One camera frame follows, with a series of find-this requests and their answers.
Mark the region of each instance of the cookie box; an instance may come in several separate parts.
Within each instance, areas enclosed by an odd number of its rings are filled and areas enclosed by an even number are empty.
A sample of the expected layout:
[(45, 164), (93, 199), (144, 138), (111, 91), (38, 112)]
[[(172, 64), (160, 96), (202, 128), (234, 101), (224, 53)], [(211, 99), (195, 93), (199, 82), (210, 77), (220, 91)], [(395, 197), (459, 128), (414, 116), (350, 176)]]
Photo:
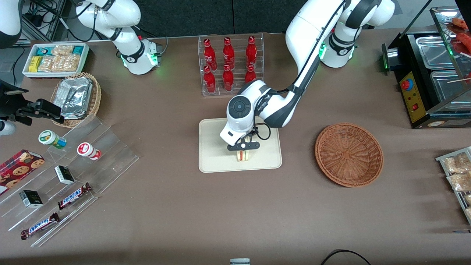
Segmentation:
[(21, 150), (0, 165), (0, 195), (13, 188), (29, 173), (44, 164), (42, 156)]
[[(73, 45), (73, 46), (83, 46), (83, 50), (80, 55), (79, 65), (75, 72), (30, 72), (29, 65), (31, 64), (32, 58), (38, 53), (39, 49), (52, 47), (55, 45)], [(40, 43), (31, 46), (31, 51), (28, 55), (28, 59), (23, 67), (23, 75), (31, 79), (53, 79), (53, 78), (62, 78), (70, 75), (79, 74), (82, 72), (83, 66), (85, 65), (85, 60), (87, 59), (89, 51), (89, 46), (83, 42), (54, 42), (54, 43)]]

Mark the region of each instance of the red cookie box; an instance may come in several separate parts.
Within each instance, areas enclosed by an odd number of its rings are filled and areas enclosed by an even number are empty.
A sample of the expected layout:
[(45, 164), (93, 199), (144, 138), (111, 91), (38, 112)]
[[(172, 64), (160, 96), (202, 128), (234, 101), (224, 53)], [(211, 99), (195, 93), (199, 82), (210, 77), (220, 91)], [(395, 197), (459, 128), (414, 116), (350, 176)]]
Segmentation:
[(0, 195), (13, 188), (29, 173), (44, 164), (42, 156), (21, 150), (0, 165)]

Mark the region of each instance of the clear acrylic bottle rack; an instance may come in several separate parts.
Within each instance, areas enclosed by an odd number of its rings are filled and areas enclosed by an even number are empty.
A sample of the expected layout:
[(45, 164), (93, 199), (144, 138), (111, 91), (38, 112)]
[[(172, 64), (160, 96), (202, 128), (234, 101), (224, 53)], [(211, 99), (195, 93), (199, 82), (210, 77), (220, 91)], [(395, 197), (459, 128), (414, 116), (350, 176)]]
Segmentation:
[[(201, 76), (201, 88), (203, 96), (224, 96), (224, 95), (236, 95), (242, 86), (245, 84), (245, 73), (247, 72), (246, 67), (246, 56), (245, 49), (249, 44), (249, 37), (255, 37), (255, 46), (257, 46), (257, 65), (255, 67), (255, 74), (257, 75), (256, 80), (263, 80), (265, 73), (265, 51), (263, 44), (263, 34), (235, 34), (235, 35), (213, 35), (213, 36), (200, 36), (198, 38), (198, 57), (200, 62), (200, 76)], [(226, 91), (222, 80), (222, 73), (224, 72), (224, 57), (222, 55), (222, 49), (224, 48), (224, 38), (231, 38), (231, 44), (235, 52), (235, 69), (232, 70), (234, 74), (234, 88), (232, 91)], [(204, 60), (204, 39), (211, 41), (211, 46), (216, 53), (216, 62), (218, 63), (218, 69), (213, 72), (216, 78), (216, 92), (209, 94), (204, 84), (204, 72), (203, 67), (206, 65)]]
[[(77, 127), (64, 135), (67, 145), (63, 149), (50, 147), (42, 156), (46, 161), (41, 167), (20, 181), (15, 187), (0, 196), (0, 216), (3, 229), (18, 234), (57, 212), (60, 222), (48, 226), (33, 234), (26, 241), (31, 247), (39, 247), (65, 227), (79, 213), (96, 201), (101, 193), (123, 174), (138, 157), (120, 141), (110, 126), (97, 117), (84, 120)], [(98, 160), (91, 160), (77, 154), (77, 146), (89, 142), (101, 151)], [(54, 168), (66, 166), (72, 173), (75, 182), (65, 185), (59, 182)], [(79, 189), (85, 183), (91, 191), (79, 197), (71, 205), (59, 210), (58, 202)], [(43, 202), (40, 208), (26, 208), (20, 198), (20, 191), (35, 190)]]

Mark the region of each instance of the control panel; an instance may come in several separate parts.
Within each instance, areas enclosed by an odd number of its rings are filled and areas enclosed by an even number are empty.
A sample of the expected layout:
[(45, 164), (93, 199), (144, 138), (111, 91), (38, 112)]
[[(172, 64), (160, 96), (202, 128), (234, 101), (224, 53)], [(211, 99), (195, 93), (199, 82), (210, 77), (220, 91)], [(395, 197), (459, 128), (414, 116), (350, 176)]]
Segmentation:
[(424, 117), (427, 112), (423, 106), (422, 98), (420, 97), (412, 72), (408, 73), (401, 82), (399, 82), (399, 85), (401, 86), (402, 96), (406, 102), (407, 112), (409, 113), (411, 121), (414, 123)]

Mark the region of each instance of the foil-wrapped food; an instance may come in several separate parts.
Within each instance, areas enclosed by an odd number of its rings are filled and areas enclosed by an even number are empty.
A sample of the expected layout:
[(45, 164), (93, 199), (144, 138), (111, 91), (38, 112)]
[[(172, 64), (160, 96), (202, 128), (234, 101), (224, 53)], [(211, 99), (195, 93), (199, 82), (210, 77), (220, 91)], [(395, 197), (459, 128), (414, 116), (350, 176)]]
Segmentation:
[(61, 107), (65, 119), (83, 119), (92, 93), (93, 82), (87, 77), (64, 79), (57, 88), (54, 104)]

